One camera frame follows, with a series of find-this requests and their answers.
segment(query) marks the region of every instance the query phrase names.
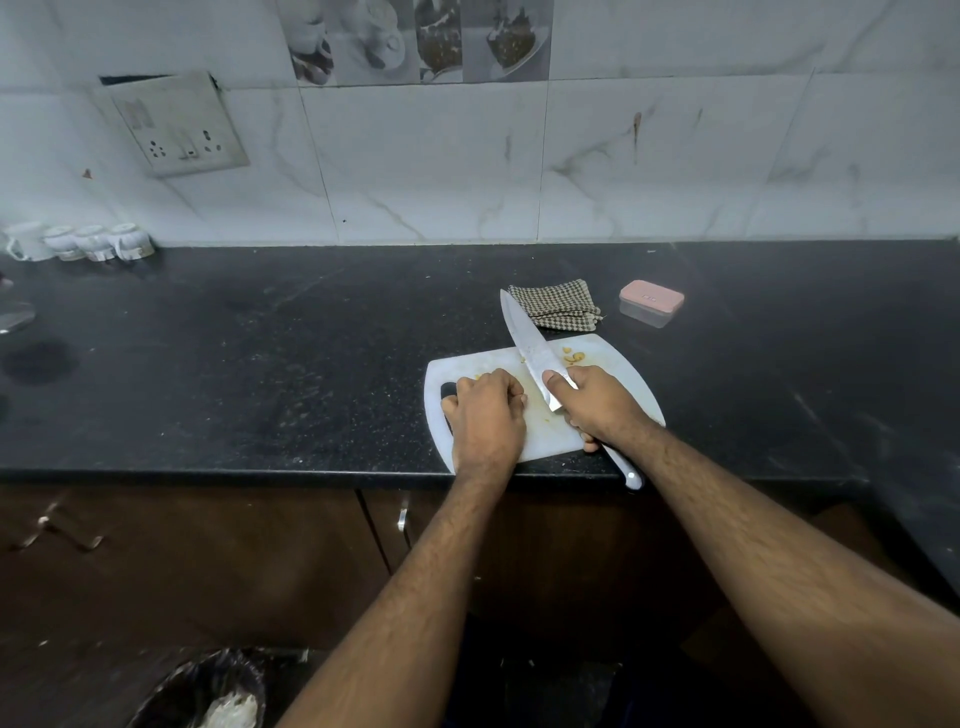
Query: dish cloth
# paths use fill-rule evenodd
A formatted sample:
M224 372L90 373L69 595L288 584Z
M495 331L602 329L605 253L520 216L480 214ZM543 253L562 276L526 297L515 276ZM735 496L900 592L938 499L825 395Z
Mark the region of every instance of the dish cloth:
M520 288L512 285L511 296L527 312L533 322L543 328L562 331L594 331L603 318L590 297L583 279L543 288Z

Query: knife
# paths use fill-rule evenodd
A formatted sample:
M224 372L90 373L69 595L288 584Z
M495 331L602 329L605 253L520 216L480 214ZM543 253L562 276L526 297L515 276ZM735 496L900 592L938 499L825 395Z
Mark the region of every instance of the knife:
M543 395L550 411L556 412L563 409L564 406L560 403L560 400L554 397L550 390L546 388L546 384L543 383L543 373L547 370L557 372L566 379L571 387L577 389L576 383L566 372L565 364L550 349L550 345L546 343L546 339L543 338L543 334L540 333L537 325L527 316L527 312L520 307L513 296L502 288L500 289L500 308L503 309L503 320L507 324L510 337L514 340L520 356L523 357L523 363L540 389L540 393ZM604 445L603 449L610 456L614 465L623 473L626 478L626 486L632 491L638 491L640 486L643 485L643 474L615 449L607 445Z

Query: left hand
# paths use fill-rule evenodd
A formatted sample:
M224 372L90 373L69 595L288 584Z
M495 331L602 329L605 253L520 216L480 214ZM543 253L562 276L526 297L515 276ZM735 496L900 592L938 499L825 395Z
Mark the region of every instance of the left hand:
M461 377L457 394L441 402L453 431L454 471L509 476L523 450L526 403L523 386L506 370Z

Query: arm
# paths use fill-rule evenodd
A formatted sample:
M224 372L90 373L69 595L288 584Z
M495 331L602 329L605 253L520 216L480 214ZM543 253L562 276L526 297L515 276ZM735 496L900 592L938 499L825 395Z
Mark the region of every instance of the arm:
M571 424L650 476L819 720L831 728L960 725L960 619L682 443L602 369L569 373L579 390L552 373L544 379Z
M502 369L444 399L453 487L383 592L297 697L279 728L439 725L473 568L523 448L523 388Z

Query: black granite countertop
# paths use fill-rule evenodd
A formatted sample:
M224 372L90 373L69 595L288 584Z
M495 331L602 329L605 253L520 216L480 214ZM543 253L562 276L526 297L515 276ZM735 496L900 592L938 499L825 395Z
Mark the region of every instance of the black granite countertop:
M427 363L512 345L499 288L584 278L608 314L597 333L673 431L753 482L878 489L908 527L924 520L960 583L954 242L196 249L3 270L38 310L0 337L7 479L445 487ZM686 294L666 328L617 311L632 279ZM606 458L570 453L522 464L511 487L619 482Z

